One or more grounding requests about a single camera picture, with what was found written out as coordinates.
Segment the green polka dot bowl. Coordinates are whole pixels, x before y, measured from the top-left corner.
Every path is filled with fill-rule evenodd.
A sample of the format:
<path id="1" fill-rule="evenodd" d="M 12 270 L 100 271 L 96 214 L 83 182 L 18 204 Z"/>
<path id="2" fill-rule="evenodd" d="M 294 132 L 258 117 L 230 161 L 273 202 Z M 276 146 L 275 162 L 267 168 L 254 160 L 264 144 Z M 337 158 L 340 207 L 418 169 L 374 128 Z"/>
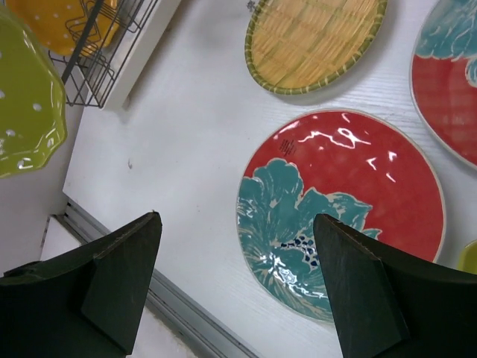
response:
<path id="1" fill-rule="evenodd" d="M 458 270 L 477 274 L 477 241 L 466 245 L 459 256 Z"/>
<path id="2" fill-rule="evenodd" d="M 66 90 L 31 29 L 1 6 L 1 177 L 45 167 L 66 141 Z"/>

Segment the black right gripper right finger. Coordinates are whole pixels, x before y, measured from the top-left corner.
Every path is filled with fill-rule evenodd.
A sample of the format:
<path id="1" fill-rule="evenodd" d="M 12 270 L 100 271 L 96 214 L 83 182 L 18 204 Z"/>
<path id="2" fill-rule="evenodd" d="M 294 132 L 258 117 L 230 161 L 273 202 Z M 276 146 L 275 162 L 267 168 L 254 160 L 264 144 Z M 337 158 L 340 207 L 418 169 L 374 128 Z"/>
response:
<path id="1" fill-rule="evenodd" d="M 327 214 L 314 238 L 344 357 L 475 357 L 476 276 L 422 260 Z"/>

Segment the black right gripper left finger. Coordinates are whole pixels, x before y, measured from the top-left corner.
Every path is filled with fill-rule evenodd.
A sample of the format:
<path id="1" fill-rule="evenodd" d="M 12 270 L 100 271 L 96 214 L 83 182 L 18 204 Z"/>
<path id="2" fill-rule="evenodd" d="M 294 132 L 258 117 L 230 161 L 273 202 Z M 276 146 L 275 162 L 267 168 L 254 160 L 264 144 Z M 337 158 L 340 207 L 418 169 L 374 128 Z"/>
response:
<path id="1" fill-rule="evenodd" d="M 132 354 L 161 234 L 152 211 L 74 250 L 6 271 L 1 356 Z"/>

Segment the yellow polka dot bowl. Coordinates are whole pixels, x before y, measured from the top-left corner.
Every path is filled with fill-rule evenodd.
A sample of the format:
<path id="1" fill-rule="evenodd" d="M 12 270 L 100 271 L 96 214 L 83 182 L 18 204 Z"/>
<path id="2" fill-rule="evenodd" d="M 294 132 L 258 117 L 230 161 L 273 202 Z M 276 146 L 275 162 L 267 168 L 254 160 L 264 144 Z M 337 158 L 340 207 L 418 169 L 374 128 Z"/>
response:
<path id="1" fill-rule="evenodd" d="M 42 45 L 59 55 L 69 56 L 75 50 L 96 2 L 19 0 L 6 1 L 5 5 L 24 21 Z M 117 1 L 103 2 L 81 50 L 82 56 L 91 56 L 112 42 L 119 29 L 117 6 Z"/>

